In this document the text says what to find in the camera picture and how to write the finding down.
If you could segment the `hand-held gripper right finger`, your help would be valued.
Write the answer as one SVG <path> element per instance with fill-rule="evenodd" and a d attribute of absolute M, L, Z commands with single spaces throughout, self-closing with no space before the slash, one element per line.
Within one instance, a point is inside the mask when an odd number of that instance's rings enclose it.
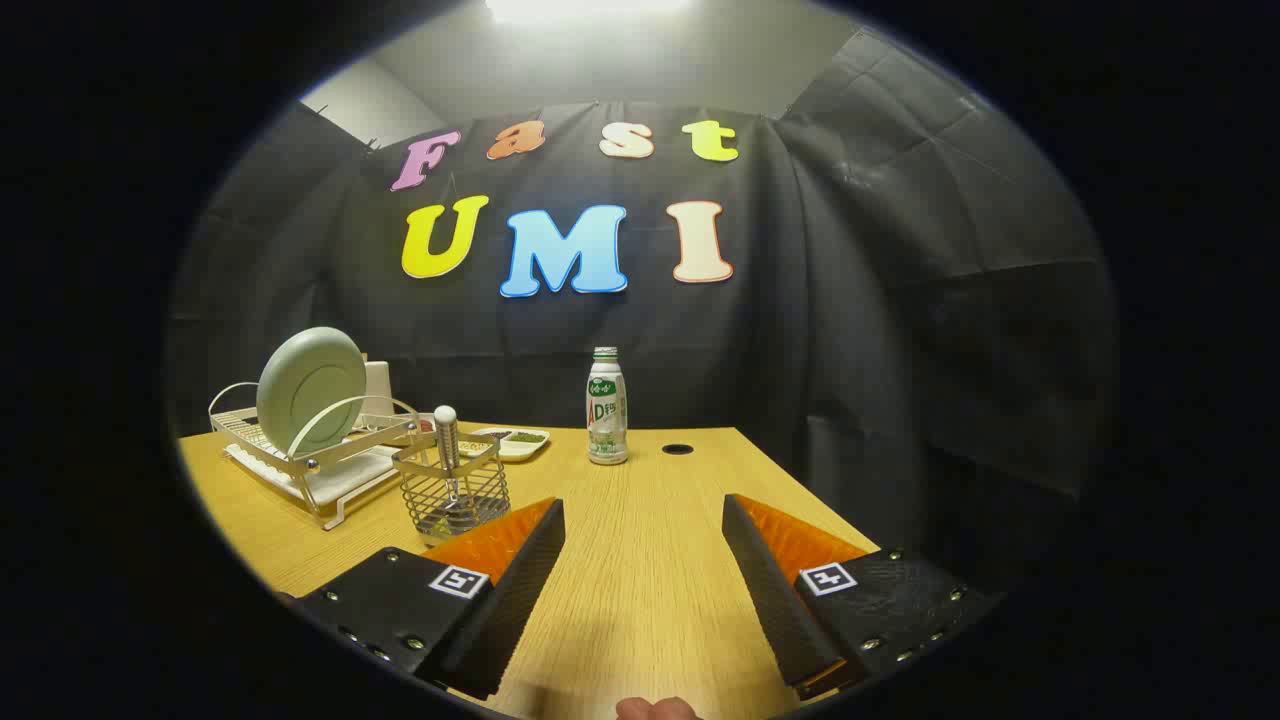
<path fill-rule="evenodd" d="M 722 533 L 801 700 L 916 664 L 1000 600 L 915 551 L 864 550 L 744 495 L 724 497 Z"/>

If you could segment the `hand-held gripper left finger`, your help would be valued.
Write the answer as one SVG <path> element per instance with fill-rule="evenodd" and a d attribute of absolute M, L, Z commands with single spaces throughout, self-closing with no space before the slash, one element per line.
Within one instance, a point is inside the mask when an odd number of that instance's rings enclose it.
<path fill-rule="evenodd" d="M 384 666 L 485 700 L 495 694 L 564 546 L 548 497 L 415 553 L 378 550 L 291 607 Z"/>

